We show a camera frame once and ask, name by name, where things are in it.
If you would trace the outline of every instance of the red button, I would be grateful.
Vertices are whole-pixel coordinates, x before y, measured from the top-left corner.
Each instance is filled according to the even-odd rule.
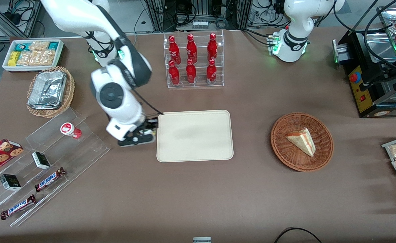
[[[356,82],[358,80],[358,75],[357,74],[351,74],[351,76],[349,76],[349,81],[351,82]]]

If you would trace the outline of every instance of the sandwich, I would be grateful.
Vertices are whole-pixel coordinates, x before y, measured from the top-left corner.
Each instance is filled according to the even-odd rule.
[[[307,128],[304,128],[301,131],[290,132],[285,137],[307,155],[313,157],[316,148],[313,143],[312,136]]]

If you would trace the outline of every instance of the emergency stop button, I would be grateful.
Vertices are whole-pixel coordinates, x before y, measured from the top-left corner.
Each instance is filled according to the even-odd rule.
[[[361,80],[361,74],[359,72],[355,72],[349,76],[349,81],[353,83],[358,83]]]

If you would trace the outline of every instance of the yellow panel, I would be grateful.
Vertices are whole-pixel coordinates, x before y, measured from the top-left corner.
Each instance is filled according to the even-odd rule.
[[[355,68],[354,71],[352,71],[349,74],[349,76],[351,76],[351,74],[354,74],[356,72],[359,72],[360,74],[362,73],[360,66]],[[353,83],[353,82],[349,82],[349,83],[351,84],[352,92],[354,93],[355,102],[357,103],[357,107],[359,108],[359,111],[364,112],[366,109],[368,109],[369,107],[371,107],[373,105],[373,102],[372,102],[372,98],[370,97],[368,90],[366,90],[364,92],[362,92],[360,90],[360,84],[363,83],[363,79],[361,79],[360,82],[358,82],[358,83]],[[360,97],[363,95],[365,96],[366,99],[361,101]]]

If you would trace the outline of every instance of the red and white cup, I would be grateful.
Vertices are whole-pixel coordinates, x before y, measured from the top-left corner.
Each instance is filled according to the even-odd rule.
[[[74,139],[78,139],[82,135],[82,131],[75,128],[72,123],[64,123],[61,125],[60,131],[62,134]]]

